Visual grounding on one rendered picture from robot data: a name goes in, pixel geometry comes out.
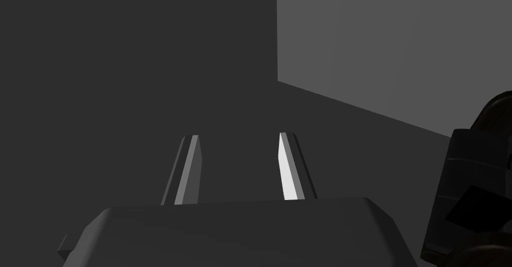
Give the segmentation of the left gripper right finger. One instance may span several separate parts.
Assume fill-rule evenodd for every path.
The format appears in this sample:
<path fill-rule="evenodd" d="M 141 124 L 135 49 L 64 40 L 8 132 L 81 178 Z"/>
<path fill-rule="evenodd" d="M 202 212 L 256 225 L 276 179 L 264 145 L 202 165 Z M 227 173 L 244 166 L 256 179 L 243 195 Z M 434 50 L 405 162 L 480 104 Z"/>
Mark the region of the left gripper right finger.
<path fill-rule="evenodd" d="M 298 137 L 294 132 L 279 133 L 277 160 L 284 200 L 318 198 Z"/>

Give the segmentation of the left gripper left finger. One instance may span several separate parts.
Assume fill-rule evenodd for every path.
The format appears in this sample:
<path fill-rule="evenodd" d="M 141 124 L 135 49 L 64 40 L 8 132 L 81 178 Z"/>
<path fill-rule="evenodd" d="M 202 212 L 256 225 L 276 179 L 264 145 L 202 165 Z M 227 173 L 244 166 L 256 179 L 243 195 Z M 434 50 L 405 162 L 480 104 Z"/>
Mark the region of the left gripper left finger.
<path fill-rule="evenodd" d="M 202 165 L 203 158 L 199 136 L 184 136 L 181 139 L 161 205 L 197 204 Z"/>

